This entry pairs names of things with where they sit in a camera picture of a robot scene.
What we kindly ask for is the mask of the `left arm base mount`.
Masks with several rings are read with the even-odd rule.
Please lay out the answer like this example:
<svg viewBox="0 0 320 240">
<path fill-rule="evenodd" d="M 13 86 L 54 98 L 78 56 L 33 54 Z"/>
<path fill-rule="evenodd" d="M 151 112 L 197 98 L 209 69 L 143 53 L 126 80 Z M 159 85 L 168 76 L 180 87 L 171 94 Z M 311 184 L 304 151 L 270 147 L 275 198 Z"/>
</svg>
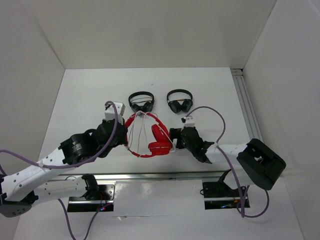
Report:
<svg viewBox="0 0 320 240">
<path fill-rule="evenodd" d="M 67 204 L 68 213 L 113 212 L 115 199 L 115 181 L 98 181 L 98 192 L 90 199 L 70 197 Z"/>
</svg>

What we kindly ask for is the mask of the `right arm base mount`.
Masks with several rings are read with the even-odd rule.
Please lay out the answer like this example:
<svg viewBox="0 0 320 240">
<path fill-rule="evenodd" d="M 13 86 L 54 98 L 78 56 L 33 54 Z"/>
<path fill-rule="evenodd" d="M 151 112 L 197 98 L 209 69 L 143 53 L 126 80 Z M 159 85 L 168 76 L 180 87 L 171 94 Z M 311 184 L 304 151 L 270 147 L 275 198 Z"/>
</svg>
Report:
<svg viewBox="0 0 320 240">
<path fill-rule="evenodd" d="M 238 189 L 224 182 L 203 182 L 199 193 L 204 197 L 205 210 L 236 209 L 241 202 Z"/>
</svg>

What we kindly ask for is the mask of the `red over-ear headphones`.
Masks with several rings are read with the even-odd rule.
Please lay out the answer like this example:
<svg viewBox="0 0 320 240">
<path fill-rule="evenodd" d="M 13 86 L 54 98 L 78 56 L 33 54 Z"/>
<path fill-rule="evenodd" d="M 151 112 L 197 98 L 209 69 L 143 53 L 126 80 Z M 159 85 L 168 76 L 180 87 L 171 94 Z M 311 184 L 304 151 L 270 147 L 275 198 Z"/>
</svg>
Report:
<svg viewBox="0 0 320 240">
<path fill-rule="evenodd" d="M 150 154 L 140 154 L 138 152 L 135 152 L 131 150 L 129 141 L 130 136 L 133 136 L 133 130 L 134 130 L 134 122 L 138 114 L 142 114 L 142 117 L 149 117 L 155 120 L 156 124 L 153 124 L 151 126 L 151 132 L 153 134 L 153 137 L 155 139 L 154 142 L 151 142 L 148 144 L 147 148 L 150 151 Z M 153 158 L 156 156 L 165 156 L 168 155 L 173 146 L 173 142 L 170 138 L 169 131 L 167 127 L 162 123 L 162 121 L 158 118 L 158 116 L 153 112 L 142 112 L 138 111 L 137 113 L 133 113 L 126 121 L 125 121 L 125 127 L 128 129 L 130 126 L 132 126 L 129 135 L 126 137 L 127 144 L 125 145 L 126 149 L 135 157 L 137 158 Z"/>
</svg>

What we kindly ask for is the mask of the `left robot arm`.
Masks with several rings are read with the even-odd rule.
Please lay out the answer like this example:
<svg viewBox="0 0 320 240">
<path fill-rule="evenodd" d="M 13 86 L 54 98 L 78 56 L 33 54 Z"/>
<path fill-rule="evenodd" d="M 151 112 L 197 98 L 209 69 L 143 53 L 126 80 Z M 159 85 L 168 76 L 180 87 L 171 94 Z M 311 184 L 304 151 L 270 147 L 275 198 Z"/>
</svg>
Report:
<svg viewBox="0 0 320 240">
<path fill-rule="evenodd" d="M 58 175 L 106 157 L 112 148 L 127 143 L 125 121 L 103 120 L 97 129 L 72 135 L 42 160 L 17 173 L 0 176 L 0 213 L 14 218 L 38 204 L 67 197 L 92 200 L 99 185 L 93 174 L 53 181 Z"/>
</svg>

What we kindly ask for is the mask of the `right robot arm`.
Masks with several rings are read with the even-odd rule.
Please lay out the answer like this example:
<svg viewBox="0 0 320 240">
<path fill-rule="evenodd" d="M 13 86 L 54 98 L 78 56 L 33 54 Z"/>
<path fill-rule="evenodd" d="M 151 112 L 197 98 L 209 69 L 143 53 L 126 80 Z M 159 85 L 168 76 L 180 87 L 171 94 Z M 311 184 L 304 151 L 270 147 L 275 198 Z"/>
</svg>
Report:
<svg viewBox="0 0 320 240">
<path fill-rule="evenodd" d="M 257 138 L 244 144 L 221 144 L 203 140 L 195 127 L 171 128 L 177 149 L 186 149 L 200 163 L 227 163 L 229 170 L 218 184 L 223 196 L 238 187 L 256 185 L 269 191 L 285 170 L 286 162 Z"/>
</svg>

